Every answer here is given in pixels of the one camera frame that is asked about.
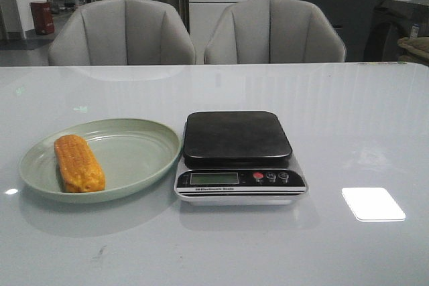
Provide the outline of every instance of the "lcd screen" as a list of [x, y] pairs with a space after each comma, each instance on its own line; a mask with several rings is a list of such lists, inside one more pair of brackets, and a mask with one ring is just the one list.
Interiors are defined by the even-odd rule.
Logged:
[[237, 173], [192, 173], [190, 184], [239, 184]]

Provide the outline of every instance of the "trash bin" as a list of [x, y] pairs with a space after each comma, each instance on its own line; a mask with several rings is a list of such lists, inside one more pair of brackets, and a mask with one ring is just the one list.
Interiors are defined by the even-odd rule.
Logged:
[[50, 4], [47, 1], [30, 3], [34, 21], [34, 29], [38, 35], [48, 35], [55, 31]]

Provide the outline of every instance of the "scale button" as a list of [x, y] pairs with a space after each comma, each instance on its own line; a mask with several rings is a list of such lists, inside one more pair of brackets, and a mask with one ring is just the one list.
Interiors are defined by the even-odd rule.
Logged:
[[280, 172], [279, 178], [283, 181], [284, 184], [289, 181], [289, 175], [287, 172]]
[[277, 176], [275, 175], [275, 173], [274, 173], [274, 172], [267, 172], [265, 176], [267, 177], [267, 179], [268, 179], [269, 181], [271, 181], [271, 180], [275, 180], [275, 179], [276, 179], [276, 177], [277, 177]]
[[261, 182], [262, 178], [263, 174], [261, 172], [253, 172], [253, 179], [255, 179], [256, 182]]

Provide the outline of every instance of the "scale display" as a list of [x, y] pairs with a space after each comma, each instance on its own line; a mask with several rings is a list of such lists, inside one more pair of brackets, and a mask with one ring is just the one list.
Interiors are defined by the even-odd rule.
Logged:
[[193, 172], [190, 175], [190, 185], [222, 185], [222, 184], [239, 184], [239, 174], [235, 173], [202, 173], [202, 172]]

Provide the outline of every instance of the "red button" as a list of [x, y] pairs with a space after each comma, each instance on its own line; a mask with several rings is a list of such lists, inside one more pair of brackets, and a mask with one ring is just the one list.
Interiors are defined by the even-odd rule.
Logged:
[[253, 172], [253, 178], [254, 179], [262, 179], [263, 178], [263, 174], [261, 172]]

